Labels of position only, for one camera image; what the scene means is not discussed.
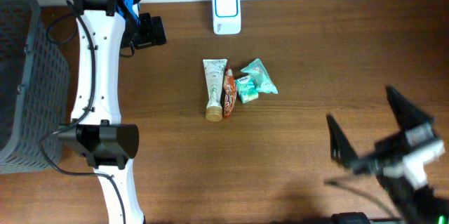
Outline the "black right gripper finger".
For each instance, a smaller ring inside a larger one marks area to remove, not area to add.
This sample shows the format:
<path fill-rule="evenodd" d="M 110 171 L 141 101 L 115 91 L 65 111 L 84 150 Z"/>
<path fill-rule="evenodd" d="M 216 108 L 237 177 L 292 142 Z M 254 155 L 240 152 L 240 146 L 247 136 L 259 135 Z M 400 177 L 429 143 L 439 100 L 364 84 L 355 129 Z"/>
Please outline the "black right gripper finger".
<path fill-rule="evenodd" d="M 346 169 L 350 169 L 358 160 L 358 155 L 350 145 L 349 140 L 336 122 L 334 116 L 327 114 L 326 120 L 330 133 L 330 157 L 334 162 Z"/>
<path fill-rule="evenodd" d="M 387 101 L 401 130 L 407 131 L 422 124 L 434 122 L 434 118 L 430 114 L 411 103 L 393 86 L 385 86 L 385 89 Z"/>

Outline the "white Pantene cream tube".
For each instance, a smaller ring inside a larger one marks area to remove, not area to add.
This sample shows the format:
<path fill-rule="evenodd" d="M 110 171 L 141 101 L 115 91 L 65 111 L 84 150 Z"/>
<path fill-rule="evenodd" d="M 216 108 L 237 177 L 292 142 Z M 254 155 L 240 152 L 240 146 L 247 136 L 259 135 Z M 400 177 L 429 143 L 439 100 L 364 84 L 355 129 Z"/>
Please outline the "white Pantene cream tube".
<path fill-rule="evenodd" d="M 203 60 L 203 68 L 208 91 L 208 103 L 206 105 L 206 119 L 208 121 L 221 121 L 223 117 L 221 97 L 226 66 L 227 59 Z"/>

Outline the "orange snack packet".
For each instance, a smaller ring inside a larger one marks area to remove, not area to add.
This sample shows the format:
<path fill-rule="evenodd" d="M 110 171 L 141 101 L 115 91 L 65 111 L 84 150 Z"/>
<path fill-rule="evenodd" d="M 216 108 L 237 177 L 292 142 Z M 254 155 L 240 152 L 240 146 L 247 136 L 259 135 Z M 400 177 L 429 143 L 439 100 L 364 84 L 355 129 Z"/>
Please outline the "orange snack packet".
<path fill-rule="evenodd" d="M 225 99 L 223 115 L 225 118 L 228 118 L 231 117 L 237 94 L 236 82 L 231 67 L 228 67 L 225 71 L 223 89 Z"/>

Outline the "teal snack bag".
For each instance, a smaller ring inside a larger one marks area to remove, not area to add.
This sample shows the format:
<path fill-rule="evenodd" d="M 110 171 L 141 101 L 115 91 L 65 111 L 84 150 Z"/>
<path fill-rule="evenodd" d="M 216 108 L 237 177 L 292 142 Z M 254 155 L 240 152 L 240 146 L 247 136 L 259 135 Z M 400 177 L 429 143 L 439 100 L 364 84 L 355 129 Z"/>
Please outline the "teal snack bag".
<path fill-rule="evenodd" d="M 265 66 L 259 58 L 256 58 L 248 66 L 241 69 L 242 73 L 249 74 L 255 81 L 255 88 L 259 93 L 278 94 L 277 87 L 271 80 Z"/>

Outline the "teal Kleenex tissue pack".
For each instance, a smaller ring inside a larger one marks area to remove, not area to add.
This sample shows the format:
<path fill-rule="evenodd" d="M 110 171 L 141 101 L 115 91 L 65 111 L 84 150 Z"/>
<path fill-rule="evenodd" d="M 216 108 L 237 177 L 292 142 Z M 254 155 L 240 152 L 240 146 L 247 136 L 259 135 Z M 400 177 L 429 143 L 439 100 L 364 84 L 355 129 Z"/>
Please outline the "teal Kleenex tissue pack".
<path fill-rule="evenodd" d="M 237 79 L 236 87 L 243 104 L 259 98 L 259 93 L 256 90 L 254 79 L 250 75 Z"/>

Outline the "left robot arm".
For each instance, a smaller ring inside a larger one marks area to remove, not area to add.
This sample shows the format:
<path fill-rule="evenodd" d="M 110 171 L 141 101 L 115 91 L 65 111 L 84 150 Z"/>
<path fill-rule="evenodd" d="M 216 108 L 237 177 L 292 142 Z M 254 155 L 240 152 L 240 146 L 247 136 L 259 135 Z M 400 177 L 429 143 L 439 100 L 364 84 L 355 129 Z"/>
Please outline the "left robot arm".
<path fill-rule="evenodd" d="M 110 223 L 145 223 L 133 175 L 139 129 L 121 121 L 121 49 L 166 44 L 162 19 L 140 12 L 142 0 L 71 0 L 79 31 L 79 73 L 71 122 L 58 139 L 98 178 Z"/>

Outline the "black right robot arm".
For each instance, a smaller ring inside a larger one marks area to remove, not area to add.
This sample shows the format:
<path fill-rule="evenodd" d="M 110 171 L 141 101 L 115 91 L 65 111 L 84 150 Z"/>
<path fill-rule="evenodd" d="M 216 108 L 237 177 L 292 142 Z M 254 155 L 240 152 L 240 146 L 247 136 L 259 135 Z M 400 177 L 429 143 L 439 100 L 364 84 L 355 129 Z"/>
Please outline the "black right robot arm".
<path fill-rule="evenodd" d="M 445 154 L 443 139 L 433 128 L 434 117 L 393 86 L 385 89 L 399 132 L 376 142 L 373 152 L 360 157 L 334 116 L 327 114 L 330 158 L 353 176 L 376 177 L 404 223 L 447 223 L 448 199 L 434 194 L 425 171 Z"/>

